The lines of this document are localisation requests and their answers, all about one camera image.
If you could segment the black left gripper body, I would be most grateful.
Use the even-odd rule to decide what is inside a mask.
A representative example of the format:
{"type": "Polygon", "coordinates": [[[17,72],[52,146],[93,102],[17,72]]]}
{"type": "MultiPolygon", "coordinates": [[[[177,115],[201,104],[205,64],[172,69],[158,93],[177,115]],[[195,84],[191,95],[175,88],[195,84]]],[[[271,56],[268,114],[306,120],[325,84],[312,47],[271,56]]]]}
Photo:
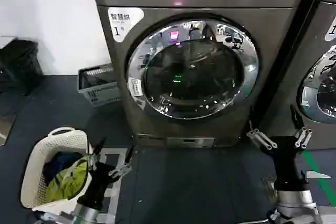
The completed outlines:
{"type": "Polygon", "coordinates": [[[101,210],[106,189],[117,181],[109,175],[115,168],[115,166],[97,162],[96,169],[89,171],[92,180],[84,195],[78,198],[78,203],[88,208],[101,210]]]}

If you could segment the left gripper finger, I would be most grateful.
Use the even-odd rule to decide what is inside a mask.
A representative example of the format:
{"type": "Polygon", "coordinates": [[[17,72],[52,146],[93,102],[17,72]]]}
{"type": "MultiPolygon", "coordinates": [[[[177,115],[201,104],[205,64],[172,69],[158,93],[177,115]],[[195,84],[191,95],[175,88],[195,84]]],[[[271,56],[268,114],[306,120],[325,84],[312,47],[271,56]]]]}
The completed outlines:
{"type": "Polygon", "coordinates": [[[125,153],[124,163],[121,166],[117,166],[114,170],[109,171],[110,177],[122,178],[123,176],[125,176],[127,173],[129,173],[132,170],[130,163],[131,163],[133,151],[134,151],[134,146],[131,146],[129,149],[127,149],[125,153]]]}
{"type": "Polygon", "coordinates": [[[100,160],[100,153],[104,147],[106,138],[104,137],[94,148],[92,153],[88,155],[88,171],[96,170],[96,163],[100,160]]]}

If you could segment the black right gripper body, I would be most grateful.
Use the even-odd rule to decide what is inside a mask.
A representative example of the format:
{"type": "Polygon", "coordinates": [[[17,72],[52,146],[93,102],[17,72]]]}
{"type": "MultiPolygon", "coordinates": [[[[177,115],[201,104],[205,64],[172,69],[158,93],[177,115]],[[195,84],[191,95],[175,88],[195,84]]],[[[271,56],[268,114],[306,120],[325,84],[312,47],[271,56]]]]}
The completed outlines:
{"type": "Polygon", "coordinates": [[[297,169],[296,156],[303,149],[296,147],[298,140],[295,136],[272,136],[270,139],[277,144],[277,148],[262,152],[270,156],[276,172],[275,190],[308,190],[308,182],[303,172],[297,169]]]}

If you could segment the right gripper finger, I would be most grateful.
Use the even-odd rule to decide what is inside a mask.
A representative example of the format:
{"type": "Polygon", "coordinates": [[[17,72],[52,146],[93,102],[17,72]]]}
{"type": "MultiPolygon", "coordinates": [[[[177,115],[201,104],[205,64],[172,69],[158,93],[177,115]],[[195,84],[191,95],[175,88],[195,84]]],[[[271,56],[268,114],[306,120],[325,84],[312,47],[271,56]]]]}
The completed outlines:
{"type": "Polygon", "coordinates": [[[305,126],[301,114],[292,104],[290,105],[290,112],[293,125],[296,129],[295,137],[297,140],[295,148],[306,148],[312,137],[312,129],[305,126]]]}
{"type": "Polygon", "coordinates": [[[265,149],[271,151],[278,148],[277,143],[272,141],[266,134],[257,128],[253,128],[251,120],[248,121],[249,131],[246,136],[255,143],[258,147],[263,146],[265,149]]]}

